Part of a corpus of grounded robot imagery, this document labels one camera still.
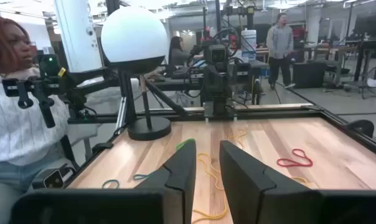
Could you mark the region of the person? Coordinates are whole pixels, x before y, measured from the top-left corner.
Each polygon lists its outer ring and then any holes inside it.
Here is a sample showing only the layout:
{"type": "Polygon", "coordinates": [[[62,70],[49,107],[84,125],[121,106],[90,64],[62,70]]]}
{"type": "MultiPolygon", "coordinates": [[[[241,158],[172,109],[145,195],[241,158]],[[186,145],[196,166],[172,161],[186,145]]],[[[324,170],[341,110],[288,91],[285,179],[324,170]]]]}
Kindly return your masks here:
{"type": "Polygon", "coordinates": [[[31,47],[26,30],[0,16],[0,224],[9,224],[13,204],[31,190],[39,173],[71,164],[60,142],[67,134],[67,105],[58,96],[51,97],[55,126],[48,128],[37,100],[22,109],[17,98],[5,94],[4,79],[39,76],[31,47]]]}
{"type": "Polygon", "coordinates": [[[179,36],[171,38],[169,46],[168,62],[170,66],[185,66],[188,67],[194,63],[194,59],[203,59],[202,54],[191,56],[190,53],[183,49],[183,39],[179,36]]]}
{"type": "Polygon", "coordinates": [[[291,81],[289,67],[289,56],[293,53],[293,30],[287,25],[287,18],[286,13],[279,13],[276,24],[267,33],[266,46],[268,48],[268,63],[271,72],[268,83],[272,90],[275,90],[279,71],[282,72],[285,88],[295,86],[291,81]]]}

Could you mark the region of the white plastic barrel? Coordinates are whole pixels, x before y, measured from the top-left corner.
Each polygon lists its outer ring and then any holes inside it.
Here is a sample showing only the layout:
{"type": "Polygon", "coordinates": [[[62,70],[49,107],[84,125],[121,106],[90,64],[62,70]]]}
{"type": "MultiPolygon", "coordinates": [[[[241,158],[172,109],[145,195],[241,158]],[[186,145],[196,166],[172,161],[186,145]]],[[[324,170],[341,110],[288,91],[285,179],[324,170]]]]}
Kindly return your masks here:
{"type": "Polygon", "coordinates": [[[242,57],[248,61],[256,60],[256,30],[241,31],[242,57]]]}

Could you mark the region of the red rubber band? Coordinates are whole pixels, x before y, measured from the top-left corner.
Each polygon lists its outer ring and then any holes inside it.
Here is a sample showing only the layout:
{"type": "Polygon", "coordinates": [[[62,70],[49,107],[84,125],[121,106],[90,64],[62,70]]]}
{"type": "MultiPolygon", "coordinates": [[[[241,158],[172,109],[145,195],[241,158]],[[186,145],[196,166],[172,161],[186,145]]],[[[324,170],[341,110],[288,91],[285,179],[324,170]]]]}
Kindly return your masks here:
{"type": "Polygon", "coordinates": [[[293,149],[292,154],[296,157],[304,159],[305,162],[298,162],[288,158],[281,158],[276,163],[281,167],[312,167],[313,160],[310,159],[302,149],[293,149]]]}

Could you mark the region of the white globe table lamp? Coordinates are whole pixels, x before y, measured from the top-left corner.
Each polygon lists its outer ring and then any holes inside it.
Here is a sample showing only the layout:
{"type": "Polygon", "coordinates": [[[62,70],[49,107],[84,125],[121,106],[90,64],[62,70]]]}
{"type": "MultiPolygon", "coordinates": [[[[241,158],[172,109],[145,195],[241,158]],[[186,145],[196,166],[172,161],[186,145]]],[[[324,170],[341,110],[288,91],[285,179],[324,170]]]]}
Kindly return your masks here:
{"type": "Polygon", "coordinates": [[[139,76],[145,117],[129,122],[128,135],[133,140],[155,140],[171,132],[168,119],[150,115],[145,77],[164,61],[167,43],[162,22],[142,7],[121,7],[103,23],[101,45],[110,65],[125,74],[126,83],[131,81],[132,75],[139,76]]]}

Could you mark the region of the long yellow rubber band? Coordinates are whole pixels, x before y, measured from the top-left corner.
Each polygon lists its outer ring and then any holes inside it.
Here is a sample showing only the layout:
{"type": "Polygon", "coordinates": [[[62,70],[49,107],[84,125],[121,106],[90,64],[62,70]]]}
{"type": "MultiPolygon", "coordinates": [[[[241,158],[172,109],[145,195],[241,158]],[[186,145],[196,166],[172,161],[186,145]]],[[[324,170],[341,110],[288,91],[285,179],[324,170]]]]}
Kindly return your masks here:
{"type": "MultiPolygon", "coordinates": [[[[198,159],[198,161],[203,163],[205,173],[214,178],[214,180],[215,180],[214,187],[217,190],[224,192],[225,190],[223,188],[219,187],[219,179],[215,175],[215,173],[221,174],[221,172],[212,165],[212,158],[206,153],[199,153],[197,155],[197,159],[198,159]]],[[[194,213],[197,213],[197,214],[202,215],[202,216],[200,218],[192,221],[191,224],[196,224],[196,223],[204,221],[204,220],[220,220],[220,219],[223,219],[228,212],[228,203],[227,203],[226,195],[224,195],[224,198],[223,198],[223,205],[224,205],[223,211],[221,213],[215,214],[215,215],[208,214],[208,213],[205,213],[203,211],[193,209],[192,211],[194,213]]]]}

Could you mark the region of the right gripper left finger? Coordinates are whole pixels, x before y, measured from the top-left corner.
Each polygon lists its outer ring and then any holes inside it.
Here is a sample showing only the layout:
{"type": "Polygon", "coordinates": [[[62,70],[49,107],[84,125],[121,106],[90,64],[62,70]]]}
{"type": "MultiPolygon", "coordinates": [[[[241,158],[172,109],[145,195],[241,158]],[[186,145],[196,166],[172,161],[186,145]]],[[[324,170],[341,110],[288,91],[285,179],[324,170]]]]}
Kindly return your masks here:
{"type": "Polygon", "coordinates": [[[135,187],[134,224],[191,224],[195,175],[196,143],[188,142],[135,187]]]}

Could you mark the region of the black workbench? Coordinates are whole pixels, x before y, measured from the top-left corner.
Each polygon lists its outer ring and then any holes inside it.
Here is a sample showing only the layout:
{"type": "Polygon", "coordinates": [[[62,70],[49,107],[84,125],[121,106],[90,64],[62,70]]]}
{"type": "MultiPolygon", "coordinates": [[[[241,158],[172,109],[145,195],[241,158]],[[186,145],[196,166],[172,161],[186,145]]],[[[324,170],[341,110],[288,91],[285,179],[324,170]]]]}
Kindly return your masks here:
{"type": "Polygon", "coordinates": [[[363,100],[366,92],[376,97],[376,39],[358,41],[357,50],[354,80],[346,84],[356,87],[363,100]]]}

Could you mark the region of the black storage box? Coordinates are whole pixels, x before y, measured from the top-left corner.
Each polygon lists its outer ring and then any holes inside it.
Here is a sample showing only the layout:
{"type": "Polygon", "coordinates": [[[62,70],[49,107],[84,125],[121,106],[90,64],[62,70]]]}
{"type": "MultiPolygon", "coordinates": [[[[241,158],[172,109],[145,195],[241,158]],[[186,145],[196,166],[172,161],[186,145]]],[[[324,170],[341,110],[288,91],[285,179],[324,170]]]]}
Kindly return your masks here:
{"type": "Polygon", "coordinates": [[[320,88],[324,84],[326,64],[321,62],[294,63],[295,88],[320,88]]]}

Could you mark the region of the green rubber band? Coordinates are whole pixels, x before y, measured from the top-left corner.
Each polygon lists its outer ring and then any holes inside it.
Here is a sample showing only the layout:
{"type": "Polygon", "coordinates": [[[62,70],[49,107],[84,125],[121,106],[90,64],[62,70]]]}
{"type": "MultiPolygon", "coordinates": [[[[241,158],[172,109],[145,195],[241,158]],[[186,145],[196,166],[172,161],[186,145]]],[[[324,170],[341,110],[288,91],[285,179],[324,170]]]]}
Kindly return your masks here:
{"type": "Polygon", "coordinates": [[[177,146],[176,146],[176,151],[178,151],[180,148],[182,148],[185,144],[187,144],[188,142],[195,142],[195,139],[194,138],[190,138],[190,139],[186,139],[185,141],[183,142],[180,142],[177,146]]]}

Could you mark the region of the black table frame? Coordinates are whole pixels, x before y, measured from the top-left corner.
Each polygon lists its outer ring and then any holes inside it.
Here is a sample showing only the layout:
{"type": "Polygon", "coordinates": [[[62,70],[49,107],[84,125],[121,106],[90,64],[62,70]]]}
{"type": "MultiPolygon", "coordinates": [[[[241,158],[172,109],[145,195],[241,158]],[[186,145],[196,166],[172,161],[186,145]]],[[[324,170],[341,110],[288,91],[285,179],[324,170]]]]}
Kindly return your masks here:
{"type": "MultiPolygon", "coordinates": [[[[95,152],[71,182],[73,188],[99,188],[109,179],[122,186],[138,184],[135,174],[148,174],[157,169],[176,151],[176,146],[194,138],[197,155],[206,153],[212,165],[219,166],[219,142],[244,129],[245,152],[288,177],[303,177],[318,189],[376,190],[376,141],[349,129],[344,120],[327,110],[310,104],[251,105],[257,118],[232,120],[189,120],[188,114],[204,108],[188,108],[186,115],[172,109],[153,109],[155,118],[171,120],[171,132],[158,140],[135,141],[127,132],[117,134],[95,152]],[[288,158],[304,163],[292,154],[302,149],[313,160],[312,167],[281,167],[276,161],[288,158]]],[[[199,161],[197,185],[205,190],[212,184],[199,161]]]]}

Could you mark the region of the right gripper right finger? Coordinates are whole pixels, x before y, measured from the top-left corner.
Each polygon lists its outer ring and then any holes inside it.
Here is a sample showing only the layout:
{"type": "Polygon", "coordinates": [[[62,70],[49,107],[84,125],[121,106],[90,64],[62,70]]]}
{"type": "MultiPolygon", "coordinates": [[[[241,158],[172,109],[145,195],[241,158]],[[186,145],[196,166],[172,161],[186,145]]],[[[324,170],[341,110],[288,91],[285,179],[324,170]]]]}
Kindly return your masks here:
{"type": "Polygon", "coordinates": [[[319,224],[321,196],[220,141],[222,182],[234,224],[319,224]]]}

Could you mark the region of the white column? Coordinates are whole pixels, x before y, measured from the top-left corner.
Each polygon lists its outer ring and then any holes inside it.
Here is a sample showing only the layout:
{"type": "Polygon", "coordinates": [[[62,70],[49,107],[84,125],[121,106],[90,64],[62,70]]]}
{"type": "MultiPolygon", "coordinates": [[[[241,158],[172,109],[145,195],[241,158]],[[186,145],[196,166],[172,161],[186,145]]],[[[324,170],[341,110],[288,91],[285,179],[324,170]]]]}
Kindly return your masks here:
{"type": "Polygon", "coordinates": [[[63,49],[71,72],[102,67],[88,0],[54,0],[63,49]]]}

